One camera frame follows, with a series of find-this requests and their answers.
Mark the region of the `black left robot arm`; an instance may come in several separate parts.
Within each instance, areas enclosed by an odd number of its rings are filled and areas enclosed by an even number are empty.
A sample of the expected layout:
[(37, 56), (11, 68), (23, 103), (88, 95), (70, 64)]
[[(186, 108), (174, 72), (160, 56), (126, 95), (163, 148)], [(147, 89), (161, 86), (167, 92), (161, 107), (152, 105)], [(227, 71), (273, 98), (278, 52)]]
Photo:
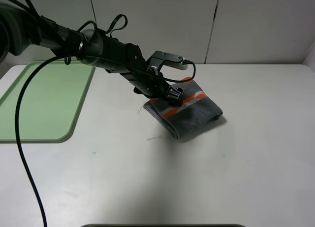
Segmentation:
[(18, 56), (30, 45), (45, 47), (67, 65), (76, 57), (85, 65), (122, 75), (137, 94), (181, 106), (183, 89), (170, 86), (170, 80), (163, 77), (160, 69), (164, 62), (180, 66), (184, 59), (156, 51), (145, 60), (139, 46), (112, 37), (116, 22), (107, 31), (99, 29), (93, 21), (85, 23), (92, 24), (93, 29), (72, 30), (38, 15), (32, 5), (27, 7), (17, 0), (7, 0), (0, 4), (0, 59), (4, 60), (9, 53)]

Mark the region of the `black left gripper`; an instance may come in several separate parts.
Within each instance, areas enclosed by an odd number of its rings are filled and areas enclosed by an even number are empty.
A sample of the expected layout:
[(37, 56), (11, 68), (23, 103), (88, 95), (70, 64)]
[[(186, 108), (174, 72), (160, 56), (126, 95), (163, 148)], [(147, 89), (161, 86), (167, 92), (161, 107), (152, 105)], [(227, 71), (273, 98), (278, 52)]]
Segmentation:
[(181, 107), (183, 104), (183, 92), (181, 87), (172, 87), (163, 79), (156, 70), (150, 66), (127, 67), (128, 82), (134, 86), (134, 92), (142, 94), (149, 99), (168, 99), (168, 104), (172, 107)]

